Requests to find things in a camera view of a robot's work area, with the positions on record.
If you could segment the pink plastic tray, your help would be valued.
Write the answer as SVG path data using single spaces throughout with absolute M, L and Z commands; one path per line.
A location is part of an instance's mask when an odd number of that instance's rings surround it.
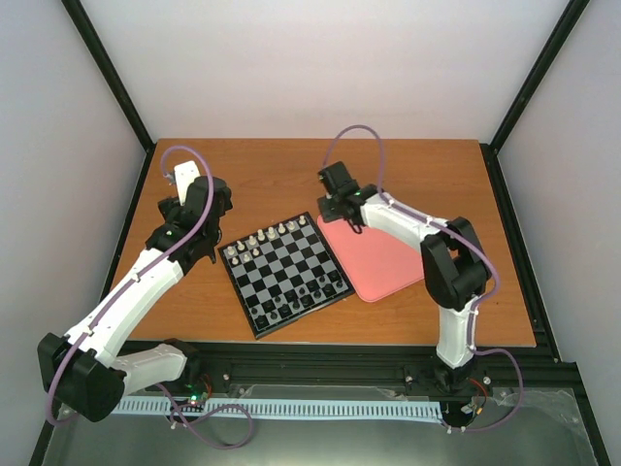
M 424 280 L 420 254 L 378 229 L 356 234 L 343 219 L 317 225 L 352 283 L 356 294 L 373 303 Z

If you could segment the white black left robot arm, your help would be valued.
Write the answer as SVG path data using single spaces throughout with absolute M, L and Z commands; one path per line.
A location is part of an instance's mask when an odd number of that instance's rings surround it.
M 119 352 L 156 302 L 202 258 L 215 259 L 219 220 L 232 208 L 220 178 L 200 175 L 184 162 L 174 169 L 177 196 L 158 204 L 164 218 L 138 259 L 101 303 L 64 335 L 48 333 L 37 347 L 42 382 L 58 401 L 86 419 L 107 417 L 120 400 L 157 383 L 195 388 L 202 367 L 194 349 L 169 339 L 153 349 Z

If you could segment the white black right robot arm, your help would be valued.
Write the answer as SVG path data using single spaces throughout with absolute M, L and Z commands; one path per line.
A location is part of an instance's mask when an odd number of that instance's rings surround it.
M 433 378 L 439 390 L 456 391 L 473 369 L 476 319 L 486 286 L 498 278 L 474 227 L 460 216 L 446 220 L 423 214 L 374 184 L 361 187 L 341 162 L 322 167 L 318 179 L 326 190 L 318 199 L 325 220 L 343 219 L 356 234 L 365 227 L 382 231 L 420 254 L 426 290 L 440 311 Z

